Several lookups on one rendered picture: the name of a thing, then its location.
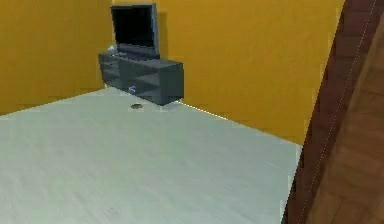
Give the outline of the dark grey television stand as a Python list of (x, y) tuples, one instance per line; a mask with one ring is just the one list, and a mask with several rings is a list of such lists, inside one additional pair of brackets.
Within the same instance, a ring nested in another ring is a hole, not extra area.
[[(133, 57), (122, 53), (99, 53), (103, 82), (157, 105), (184, 97), (184, 69), (181, 62)], [(128, 91), (136, 86), (136, 92)]]

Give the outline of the black television set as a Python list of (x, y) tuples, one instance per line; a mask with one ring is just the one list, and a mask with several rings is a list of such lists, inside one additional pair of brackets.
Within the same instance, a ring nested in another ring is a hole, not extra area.
[(111, 14), (118, 51), (144, 58), (160, 58), (155, 3), (113, 5)]

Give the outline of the brown wooden door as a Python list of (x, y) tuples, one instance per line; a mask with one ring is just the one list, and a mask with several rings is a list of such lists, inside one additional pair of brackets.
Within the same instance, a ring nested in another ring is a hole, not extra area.
[(345, 0), (281, 224), (384, 224), (384, 0)]

